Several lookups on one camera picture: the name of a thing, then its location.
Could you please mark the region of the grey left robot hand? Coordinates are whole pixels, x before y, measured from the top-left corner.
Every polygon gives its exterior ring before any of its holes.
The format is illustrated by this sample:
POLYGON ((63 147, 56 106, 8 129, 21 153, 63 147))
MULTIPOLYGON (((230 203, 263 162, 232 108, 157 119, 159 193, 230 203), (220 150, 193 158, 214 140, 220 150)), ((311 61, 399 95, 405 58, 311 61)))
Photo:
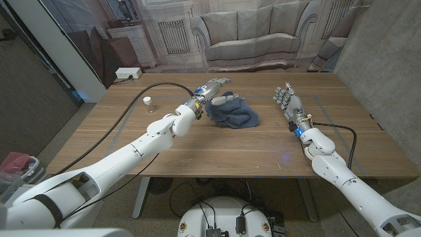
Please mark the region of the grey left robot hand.
POLYGON ((231 81, 232 80, 229 78, 214 78, 209 80, 193 92, 193 96, 185 105, 195 113, 196 119, 199 120, 203 113, 202 107, 206 103, 210 102, 214 106, 219 106, 239 97, 238 93, 216 97, 216 94, 220 91, 221 87, 231 81))

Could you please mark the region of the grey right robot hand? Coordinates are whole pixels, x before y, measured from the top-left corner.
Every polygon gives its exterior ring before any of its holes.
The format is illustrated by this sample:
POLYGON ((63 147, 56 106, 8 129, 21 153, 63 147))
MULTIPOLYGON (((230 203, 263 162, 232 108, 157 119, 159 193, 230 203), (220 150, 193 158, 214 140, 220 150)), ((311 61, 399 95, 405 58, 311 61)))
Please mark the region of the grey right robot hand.
POLYGON ((312 128, 310 118, 305 113, 302 101, 295 94, 291 85, 286 82, 285 86, 286 89, 281 87, 276 88, 273 99, 284 112, 284 116, 289 123, 289 130, 300 136, 303 132, 312 128))

